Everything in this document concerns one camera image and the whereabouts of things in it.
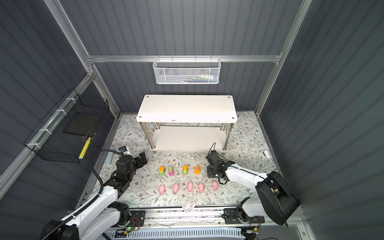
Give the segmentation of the orange green mixer toy truck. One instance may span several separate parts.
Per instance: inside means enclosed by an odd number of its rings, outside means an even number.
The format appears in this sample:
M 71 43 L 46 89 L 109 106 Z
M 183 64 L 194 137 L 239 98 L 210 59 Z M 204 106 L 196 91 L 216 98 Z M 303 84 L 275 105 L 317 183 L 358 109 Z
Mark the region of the orange green mixer toy truck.
M 187 174 L 188 174 L 188 166 L 187 166 L 187 165 L 184 165 L 184 166 L 183 166 L 183 174 L 184 174 L 184 175 L 187 175 Z

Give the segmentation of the orange toy bulldozer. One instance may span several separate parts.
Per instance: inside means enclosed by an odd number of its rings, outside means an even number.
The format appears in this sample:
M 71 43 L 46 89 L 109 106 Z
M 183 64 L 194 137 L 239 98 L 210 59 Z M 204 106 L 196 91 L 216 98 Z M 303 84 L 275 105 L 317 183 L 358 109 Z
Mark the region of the orange toy bulldozer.
M 199 166 L 195 167 L 195 174 L 199 175 L 201 173 L 201 168 Z

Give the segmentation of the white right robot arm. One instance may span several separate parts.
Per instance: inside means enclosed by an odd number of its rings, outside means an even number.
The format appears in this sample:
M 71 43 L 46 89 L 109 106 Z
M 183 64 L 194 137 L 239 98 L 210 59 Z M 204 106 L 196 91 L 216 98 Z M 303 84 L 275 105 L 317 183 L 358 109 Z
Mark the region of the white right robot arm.
M 300 199 L 294 196 L 286 180 L 276 171 L 266 174 L 244 168 L 227 161 L 217 151 L 210 151 L 206 159 L 209 178 L 216 178 L 220 185 L 234 182 L 256 191 L 257 200 L 246 197 L 236 206 L 242 223 L 250 223 L 256 217 L 269 217 L 274 223 L 287 226 L 287 220 L 301 205 Z

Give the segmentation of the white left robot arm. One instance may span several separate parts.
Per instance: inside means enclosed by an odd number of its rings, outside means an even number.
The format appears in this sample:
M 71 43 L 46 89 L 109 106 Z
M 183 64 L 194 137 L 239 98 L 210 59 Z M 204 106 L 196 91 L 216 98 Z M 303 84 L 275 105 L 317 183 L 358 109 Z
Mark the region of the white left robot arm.
M 106 182 L 89 162 L 100 183 L 99 191 L 60 221 L 48 222 L 41 232 L 41 240 L 95 240 L 99 236 L 106 238 L 106 230 L 113 226 L 130 229 L 142 226 L 143 219 L 133 217 L 129 206 L 117 200 L 130 186 L 137 169 L 148 163 L 146 154 L 142 152 L 136 158 L 120 151 L 113 151 L 113 154 L 120 158 Z

